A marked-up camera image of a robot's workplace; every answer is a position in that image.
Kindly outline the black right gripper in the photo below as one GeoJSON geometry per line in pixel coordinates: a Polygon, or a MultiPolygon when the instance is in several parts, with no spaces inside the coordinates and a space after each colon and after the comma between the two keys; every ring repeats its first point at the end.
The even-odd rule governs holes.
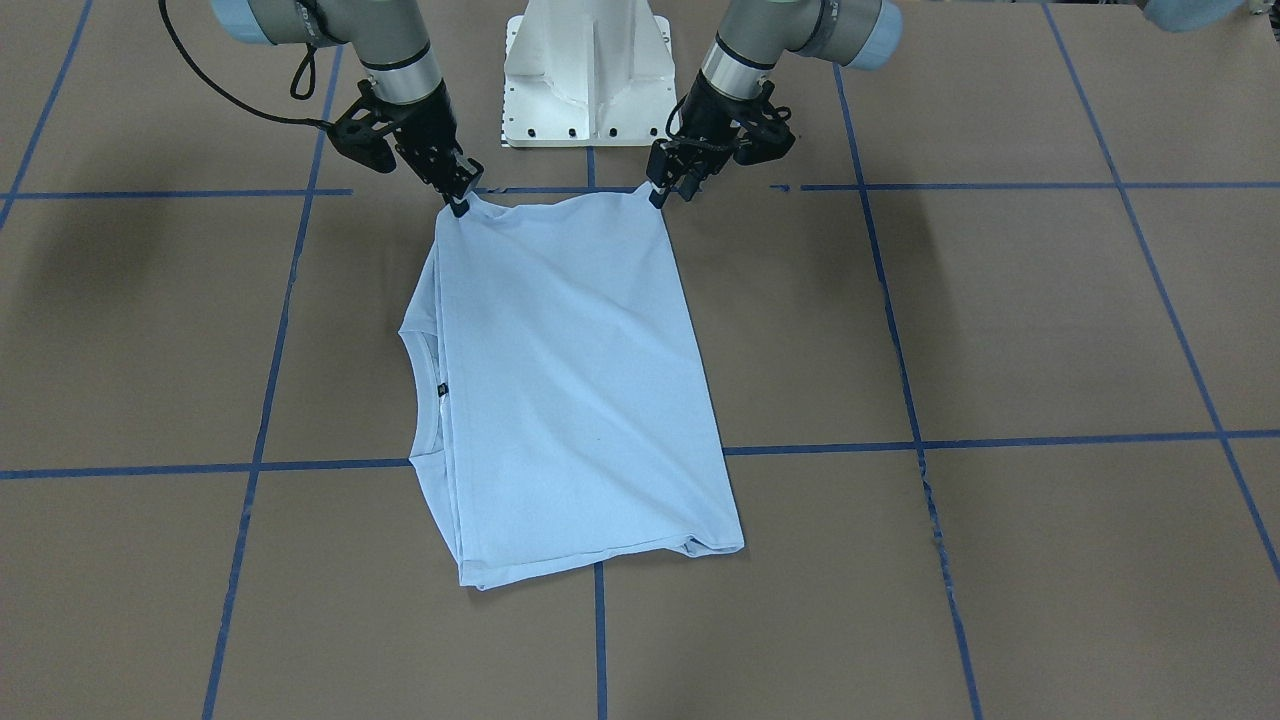
{"type": "MultiPolygon", "coordinates": [[[[380,85],[375,86],[375,92],[384,99],[380,85]]],[[[465,217],[470,209],[468,196],[480,183],[485,167],[466,158],[458,143],[458,126],[445,82],[440,81],[415,102],[398,105],[407,106],[410,114],[387,136],[393,151],[442,195],[454,218],[465,217]]]]}

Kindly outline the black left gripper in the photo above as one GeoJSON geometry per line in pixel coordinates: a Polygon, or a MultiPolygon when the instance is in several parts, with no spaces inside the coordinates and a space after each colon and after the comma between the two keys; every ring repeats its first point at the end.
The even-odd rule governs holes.
{"type": "Polygon", "coordinates": [[[771,100],[774,83],[763,79],[756,96],[740,100],[722,94],[707,76],[696,76],[676,113],[680,127],[668,131],[668,140],[655,140],[646,161],[646,178],[652,184],[649,201],[662,210],[673,193],[692,201],[708,176],[733,160],[735,141],[740,128],[730,113],[736,102],[750,102],[763,94],[771,100]]]}

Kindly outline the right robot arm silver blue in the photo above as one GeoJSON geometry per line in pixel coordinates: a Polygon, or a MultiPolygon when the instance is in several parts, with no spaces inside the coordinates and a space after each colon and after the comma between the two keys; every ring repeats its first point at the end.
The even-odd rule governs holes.
{"type": "Polygon", "coordinates": [[[244,44],[349,46],[364,78],[335,120],[314,120],[344,158],[388,174],[398,160],[456,217],[483,164],[466,158],[444,74],[416,1],[212,1],[228,35],[244,44]]]}

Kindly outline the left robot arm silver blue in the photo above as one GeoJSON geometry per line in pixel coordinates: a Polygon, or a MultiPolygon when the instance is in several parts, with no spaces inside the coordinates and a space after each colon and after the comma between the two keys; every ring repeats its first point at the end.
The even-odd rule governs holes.
{"type": "Polygon", "coordinates": [[[1143,6],[731,1],[635,193],[690,201],[739,155],[795,143],[765,86],[815,120],[797,159],[730,183],[719,208],[833,193],[854,210],[929,193],[1276,188],[1243,117],[1277,97],[1268,20],[1243,1],[1193,33],[1143,6]]]}

